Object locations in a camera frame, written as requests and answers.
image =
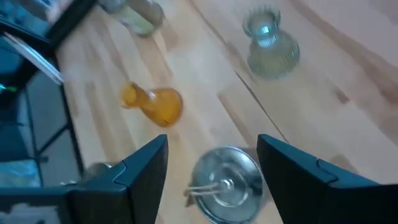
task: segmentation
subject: wooden tabletop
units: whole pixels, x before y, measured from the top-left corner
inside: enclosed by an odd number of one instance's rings
[[[341,4],[361,4],[348,2]],[[345,23],[349,11],[334,1],[275,0],[281,28],[297,39],[301,58],[289,76],[265,81],[246,64],[251,40],[241,28],[245,13],[264,1],[159,4],[165,21],[151,37],[129,33],[96,7],[58,52],[86,166],[120,161],[168,134],[158,223],[208,223],[196,207],[184,207],[195,162],[213,147],[255,146],[261,133],[377,182],[398,182],[398,51],[388,44],[398,30],[386,12],[362,4],[358,23]],[[373,30],[392,37],[363,35],[367,10],[378,16]],[[140,110],[121,108],[118,93],[128,80],[178,90],[180,121],[163,129]],[[257,223],[282,223],[272,200]]]

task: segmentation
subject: black metal frame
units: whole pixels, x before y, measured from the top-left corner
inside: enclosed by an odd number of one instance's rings
[[[95,4],[96,0],[74,0],[47,31],[45,38],[4,19],[0,19],[0,30],[21,38],[46,59],[56,60],[57,56],[55,53],[61,43],[84,19]],[[14,76],[6,83],[8,86],[17,87],[18,90],[16,92],[2,92],[0,94],[0,108],[7,107],[36,72],[37,68],[24,59]]]
[[[76,26],[84,19],[84,17],[90,12],[93,6],[96,4],[96,0],[74,0],[63,14],[58,18],[55,24],[47,31],[45,37],[41,37],[21,26],[12,24],[3,18],[0,18],[0,30],[7,32],[11,35],[19,37],[25,43],[30,45],[36,51],[40,52],[44,58],[51,60],[55,63],[58,68],[58,61],[56,57],[56,51],[67,36],[76,28]],[[15,100],[18,94],[25,89],[26,84],[29,80],[38,72],[38,69],[30,63],[27,59],[24,59],[19,65],[19,68],[15,74],[9,79],[6,84],[7,86],[17,87],[16,92],[3,91],[0,93],[0,108],[7,108],[13,100]],[[65,96],[65,90],[63,86],[60,86],[63,106],[65,114],[67,116],[67,123],[65,126],[60,128],[55,134],[44,144],[41,149],[37,149],[34,144],[34,158],[37,163],[42,158],[42,153],[53,143],[64,131],[70,132],[72,139],[73,149],[76,157],[76,162],[80,175],[84,171],[83,161],[78,148],[78,142],[76,139],[75,130],[72,123],[70,111],[68,109],[68,103]],[[32,131],[32,143],[35,143],[34,130],[32,125],[33,120],[30,112],[29,97],[27,96],[28,103],[28,116],[30,120],[30,130]]]

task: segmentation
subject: orange glass vase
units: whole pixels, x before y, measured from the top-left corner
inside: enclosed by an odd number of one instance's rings
[[[125,84],[121,90],[121,106],[140,108],[155,124],[171,126],[182,112],[181,95],[173,88],[158,88],[145,91],[134,82]]]

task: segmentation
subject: metal jar lid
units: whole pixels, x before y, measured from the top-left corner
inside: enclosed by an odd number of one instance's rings
[[[211,222],[250,223],[265,202],[265,184],[254,160],[228,146],[201,156],[188,190]]]

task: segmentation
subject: metal rod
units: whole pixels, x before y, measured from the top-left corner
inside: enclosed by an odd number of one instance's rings
[[[4,34],[3,39],[13,46],[26,59],[32,62],[44,74],[51,78],[56,84],[61,85],[63,83],[61,73],[32,47],[8,33]]]
[[[204,186],[190,186],[184,190],[184,195],[188,196],[201,196],[201,195],[213,195],[231,190],[233,188],[233,182],[229,179],[223,179],[218,183],[212,183]]]

